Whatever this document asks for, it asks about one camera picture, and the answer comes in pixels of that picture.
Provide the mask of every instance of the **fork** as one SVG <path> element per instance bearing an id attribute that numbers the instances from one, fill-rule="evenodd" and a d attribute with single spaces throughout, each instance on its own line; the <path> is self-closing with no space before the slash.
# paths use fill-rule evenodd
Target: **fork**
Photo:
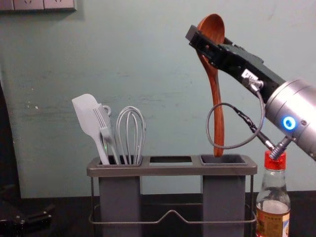
<path id="1" fill-rule="evenodd" d="M 98 104 L 95 108 L 93 108 L 93 111 L 99 121 L 102 138 L 110 145 L 116 164 L 121 164 L 117 150 L 114 146 L 115 140 L 113 138 L 109 115 L 106 113 L 102 104 Z"/>

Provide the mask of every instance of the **light blue wall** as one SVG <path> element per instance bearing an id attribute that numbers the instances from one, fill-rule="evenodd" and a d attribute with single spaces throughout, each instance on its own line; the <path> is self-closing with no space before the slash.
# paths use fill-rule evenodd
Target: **light blue wall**
<path id="1" fill-rule="evenodd" d="M 220 14 L 226 36 L 285 80 L 316 75 L 316 1 L 86 0 L 76 13 L 0 16 L 0 64 L 14 133 L 23 197 L 89 195 L 86 165 L 97 155 L 71 99 L 84 93 L 108 104 L 114 118 L 127 105 L 147 119 L 145 155 L 211 153 L 204 131 L 212 106 L 209 83 L 185 35 L 206 15 Z M 220 73 L 222 98 L 258 123 L 258 102 Z M 248 131 L 225 109 L 226 144 Z M 263 132 L 282 134 L 269 122 Z M 265 148 L 256 140 L 226 153 L 253 158 L 260 189 Z M 316 163 L 288 149 L 289 190 L 316 190 Z M 144 193 L 198 192 L 199 179 L 143 182 Z"/>

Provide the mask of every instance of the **electrical outlet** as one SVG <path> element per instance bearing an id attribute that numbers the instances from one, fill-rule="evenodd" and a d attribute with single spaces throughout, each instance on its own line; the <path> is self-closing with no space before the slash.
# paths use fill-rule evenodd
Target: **electrical outlet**
<path id="1" fill-rule="evenodd" d="M 14 10 L 44 10 L 43 0 L 13 0 Z"/>
<path id="2" fill-rule="evenodd" d="M 45 9 L 76 9 L 76 0 L 44 0 Z"/>
<path id="3" fill-rule="evenodd" d="M 0 0 L 0 11 L 14 10 L 13 0 Z"/>

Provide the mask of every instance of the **wooden spoon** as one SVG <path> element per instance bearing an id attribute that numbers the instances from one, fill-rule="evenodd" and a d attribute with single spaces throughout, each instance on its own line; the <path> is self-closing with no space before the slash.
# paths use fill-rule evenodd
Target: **wooden spoon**
<path id="1" fill-rule="evenodd" d="M 225 39 L 225 27 L 222 18 L 217 14 L 211 14 L 205 17 L 197 26 L 197 29 L 202 32 L 203 35 L 208 37 L 216 44 L 224 43 Z M 218 70 L 211 66 L 208 59 L 199 53 L 198 57 L 203 64 L 212 91 L 213 105 L 221 103 L 221 94 L 218 82 Z M 224 145 L 224 113 L 222 106 L 219 106 L 214 111 L 214 142 L 220 146 Z M 214 156 L 220 157 L 224 150 L 214 147 Z"/>

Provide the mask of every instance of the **gray utensil holder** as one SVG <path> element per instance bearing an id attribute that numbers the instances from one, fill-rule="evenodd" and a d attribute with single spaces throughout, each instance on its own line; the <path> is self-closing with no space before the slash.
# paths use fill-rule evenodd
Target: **gray utensil holder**
<path id="1" fill-rule="evenodd" d="M 244 224 L 256 221 L 253 212 L 253 175 L 257 164 L 247 156 L 212 155 L 142 157 L 139 165 L 102 165 L 99 158 L 87 166 L 91 177 L 99 179 L 101 222 L 103 237 L 141 237 L 142 225 L 157 225 L 173 213 L 186 224 L 202 227 L 203 237 L 243 237 Z M 141 176 L 200 175 L 203 180 L 202 221 L 187 221 L 174 210 L 168 211 L 157 221 L 141 220 Z M 245 177 L 251 176 L 251 215 L 245 220 Z"/>

